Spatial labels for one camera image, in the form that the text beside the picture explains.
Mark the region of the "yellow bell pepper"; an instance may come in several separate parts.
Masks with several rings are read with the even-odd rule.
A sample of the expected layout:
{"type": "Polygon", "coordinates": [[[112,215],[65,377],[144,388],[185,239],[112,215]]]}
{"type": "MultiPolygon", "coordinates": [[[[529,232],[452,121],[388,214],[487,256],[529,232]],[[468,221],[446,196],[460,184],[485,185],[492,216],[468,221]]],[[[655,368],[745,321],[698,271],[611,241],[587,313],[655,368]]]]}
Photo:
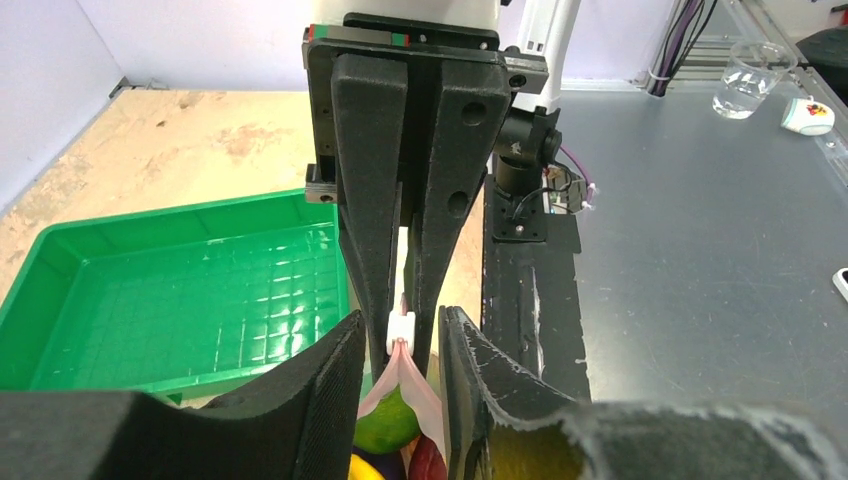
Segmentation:
{"type": "Polygon", "coordinates": [[[385,477],[359,455],[350,456],[348,480],[385,480],[385,477]]]}

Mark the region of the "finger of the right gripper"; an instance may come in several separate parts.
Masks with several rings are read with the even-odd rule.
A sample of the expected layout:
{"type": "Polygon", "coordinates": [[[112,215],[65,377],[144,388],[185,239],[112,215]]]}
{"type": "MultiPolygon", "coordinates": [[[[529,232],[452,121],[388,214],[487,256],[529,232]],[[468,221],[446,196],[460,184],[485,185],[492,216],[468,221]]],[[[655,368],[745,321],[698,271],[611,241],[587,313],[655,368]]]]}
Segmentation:
{"type": "Polygon", "coordinates": [[[340,244],[365,315],[375,377],[388,362],[385,342],[395,285],[407,91],[403,62],[344,54],[333,67],[340,244]]]}
{"type": "Polygon", "coordinates": [[[433,84],[410,226],[413,360],[421,371],[428,369],[438,296],[511,99],[507,72],[497,64],[444,61],[433,84]]]}

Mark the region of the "dark red apple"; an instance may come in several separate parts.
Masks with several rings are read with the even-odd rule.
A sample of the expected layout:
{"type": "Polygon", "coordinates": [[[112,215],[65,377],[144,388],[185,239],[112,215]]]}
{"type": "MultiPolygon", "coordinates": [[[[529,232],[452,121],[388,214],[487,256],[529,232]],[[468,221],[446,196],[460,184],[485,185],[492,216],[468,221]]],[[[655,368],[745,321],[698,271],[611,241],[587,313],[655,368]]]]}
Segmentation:
{"type": "Polygon", "coordinates": [[[447,468],[436,444],[428,437],[419,437],[408,467],[409,480],[446,480],[447,468]]]}

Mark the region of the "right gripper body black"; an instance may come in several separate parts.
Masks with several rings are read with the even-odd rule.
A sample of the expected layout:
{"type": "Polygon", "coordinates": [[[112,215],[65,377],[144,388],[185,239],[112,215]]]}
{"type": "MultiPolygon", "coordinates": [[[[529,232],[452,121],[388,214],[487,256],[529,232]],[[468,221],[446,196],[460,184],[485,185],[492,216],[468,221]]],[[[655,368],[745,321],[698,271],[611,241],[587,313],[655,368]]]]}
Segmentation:
{"type": "Polygon", "coordinates": [[[494,63],[505,68],[512,94],[538,94],[549,77],[545,59],[516,47],[498,49],[498,33],[423,20],[350,12],[340,25],[313,23],[304,30],[302,56],[312,109],[316,160],[307,167],[305,199],[336,203],[336,128],[330,80],[337,57],[343,54],[400,61],[413,67],[455,60],[494,63]]]}

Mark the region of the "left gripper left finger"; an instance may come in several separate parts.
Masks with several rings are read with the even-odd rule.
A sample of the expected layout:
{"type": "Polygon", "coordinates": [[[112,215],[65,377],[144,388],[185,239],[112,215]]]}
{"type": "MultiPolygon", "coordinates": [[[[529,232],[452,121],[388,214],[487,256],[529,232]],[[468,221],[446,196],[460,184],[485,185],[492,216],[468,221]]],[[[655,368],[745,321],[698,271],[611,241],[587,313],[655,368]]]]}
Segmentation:
{"type": "Polygon", "coordinates": [[[137,391],[5,393],[5,479],[343,479],[366,346],[355,311],[200,408],[137,391]]]}

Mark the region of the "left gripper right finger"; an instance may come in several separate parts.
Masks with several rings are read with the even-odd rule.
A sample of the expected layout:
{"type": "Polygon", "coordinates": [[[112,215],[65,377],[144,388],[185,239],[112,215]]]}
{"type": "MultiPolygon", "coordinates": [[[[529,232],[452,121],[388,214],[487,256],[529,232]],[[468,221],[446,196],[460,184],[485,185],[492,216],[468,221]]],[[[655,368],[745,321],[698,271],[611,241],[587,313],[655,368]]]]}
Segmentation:
{"type": "Polygon", "coordinates": [[[570,398],[439,312],[452,479],[843,479],[847,452],[774,404],[570,398]]]}

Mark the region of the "clear zip top bag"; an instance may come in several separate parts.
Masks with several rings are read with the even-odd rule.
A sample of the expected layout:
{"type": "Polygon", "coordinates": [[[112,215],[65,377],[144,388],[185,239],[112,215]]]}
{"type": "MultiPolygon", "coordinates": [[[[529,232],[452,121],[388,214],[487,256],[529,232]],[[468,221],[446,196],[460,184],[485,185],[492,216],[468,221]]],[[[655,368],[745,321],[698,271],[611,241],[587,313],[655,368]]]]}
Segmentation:
{"type": "MultiPolygon", "coordinates": [[[[381,375],[373,381],[368,393],[360,400],[357,420],[370,414],[381,399],[395,388],[399,388],[403,400],[416,414],[421,429],[420,436],[424,435],[436,444],[445,462],[442,401],[426,375],[412,359],[414,348],[418,345],[414,333],[416,313],[410,306],[408,295],[402,286],[402,272],[399,266],[395,268],[395,273],[395,298],[389,313],[387,339],[382,346],[383,352],[388,355],[388,363],[381,375]]],[[[408,460],[405,474],[407,479],[411,456],[419,437],[397,452],[389,453],[401,454],[408,460]]]]}

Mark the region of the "green orange mango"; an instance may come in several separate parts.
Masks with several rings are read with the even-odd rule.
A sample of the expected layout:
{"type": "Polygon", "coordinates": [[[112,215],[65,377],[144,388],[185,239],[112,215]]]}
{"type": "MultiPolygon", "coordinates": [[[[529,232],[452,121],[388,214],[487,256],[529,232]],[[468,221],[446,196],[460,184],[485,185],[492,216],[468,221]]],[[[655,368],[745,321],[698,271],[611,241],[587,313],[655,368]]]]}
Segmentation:
{"type": "Polygon", "coordinates": [[[407,446],[421,434],[415,412],[395,388],[368,415],[357,420],[353,446],[370,454],[389,454],[407,446]]]}

